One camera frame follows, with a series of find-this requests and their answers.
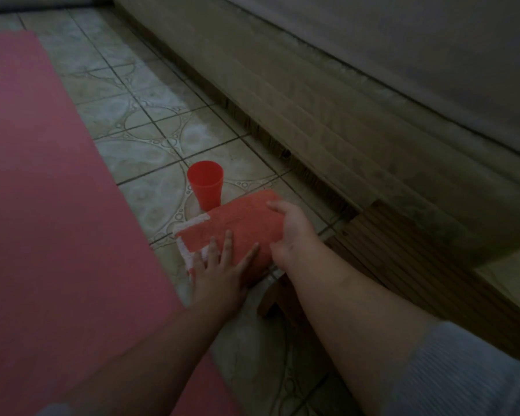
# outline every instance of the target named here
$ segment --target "floor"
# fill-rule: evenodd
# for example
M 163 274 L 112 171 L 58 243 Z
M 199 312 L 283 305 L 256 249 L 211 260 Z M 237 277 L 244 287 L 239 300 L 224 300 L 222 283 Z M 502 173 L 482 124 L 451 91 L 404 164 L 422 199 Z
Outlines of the floor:
M 186 180 L 199 160 L 225 170 L 222 201 L 272 188 L 304 208 L 321 237 L 344 224 L 286 165 L 208 98 L 111 9 L 1 14 L 0 31 L 38 34 L 178 295 L 191 287 L 171 236 L 173 225 L 200 213 Z M 520 251 L 478 271 L 520 305 Z M 350 394 L 316 366 L 317 351 L 281 317 L 263 320 L 256 306 L 280 275 L 249 295 L 211 352 L 245 415 L 310 416 L 356 412 Z

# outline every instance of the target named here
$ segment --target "hand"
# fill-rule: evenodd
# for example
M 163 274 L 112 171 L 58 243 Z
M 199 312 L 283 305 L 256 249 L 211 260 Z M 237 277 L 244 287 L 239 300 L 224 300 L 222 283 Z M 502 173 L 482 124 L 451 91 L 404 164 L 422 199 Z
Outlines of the hand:
M 216 239 L 210 239 L 206 268 L 200 252 L 194 254 L 194 295 L 193 304 L 207 302 L 212 310 L 222 312 L 224 318 L 231 318 L 241 309 L 247 297 L 247 287 L 241 283 L 241 275 L 250 265 L 259 244 L 243 257 L 239 264 L 233 265 L 233 234 L 226 232 L 221 259 L 218 258 Z
M 276 265 L 285 272 L 289 269 L 292 252 L 300 242 L 318 241 L 316 231 L 299 206 L 287 201 L 269 201 L 271 210 L 285 215 L 283 221 L 283 239 L 270 244 L 272 258 Z

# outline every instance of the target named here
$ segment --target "yoga mat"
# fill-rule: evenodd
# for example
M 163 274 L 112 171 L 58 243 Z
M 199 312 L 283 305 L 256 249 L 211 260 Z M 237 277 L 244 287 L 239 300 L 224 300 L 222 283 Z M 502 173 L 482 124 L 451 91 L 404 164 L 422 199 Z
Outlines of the yoga mat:
M 31 32 L 0 34 L 0 415 L 31 415 L 182 305 Z M 209 355 L 176 415 L 235 415 Z

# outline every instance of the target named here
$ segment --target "towel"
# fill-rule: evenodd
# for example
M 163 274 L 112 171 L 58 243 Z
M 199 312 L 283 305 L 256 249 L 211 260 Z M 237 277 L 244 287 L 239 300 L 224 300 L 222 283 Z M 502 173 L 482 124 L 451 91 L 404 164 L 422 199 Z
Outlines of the towel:
M 279 200 L 272 190 L 260 190 L 237 198 L 208 213 L 197 216 L 173 229 L 177 246 L 185 260 L 185 266 L 193 278 L 193 255 L 200 251 L 206 261 L 210 237 L 216 237 L 218 253 L 223 248 L 226 230 L 233 232 L 233 264 L 236 265 L 252 248 L 255 242 L 260 250 L 247 271 L 243 285 L 251 286 L 265 276 L 265 269 L 272 262 L 270 243 L 283 237 L 283 216 L 268 209 L 266 202 Z

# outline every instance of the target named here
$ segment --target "plastic cup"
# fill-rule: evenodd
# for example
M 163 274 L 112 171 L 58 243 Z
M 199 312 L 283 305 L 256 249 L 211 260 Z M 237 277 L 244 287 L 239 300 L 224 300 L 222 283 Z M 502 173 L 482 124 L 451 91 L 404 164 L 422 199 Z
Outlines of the plastic cup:
M 205 212 L 221 205 L 223 168 L 211 160 L 196 162 L 187 171 L 187 178 L 200 208 Z

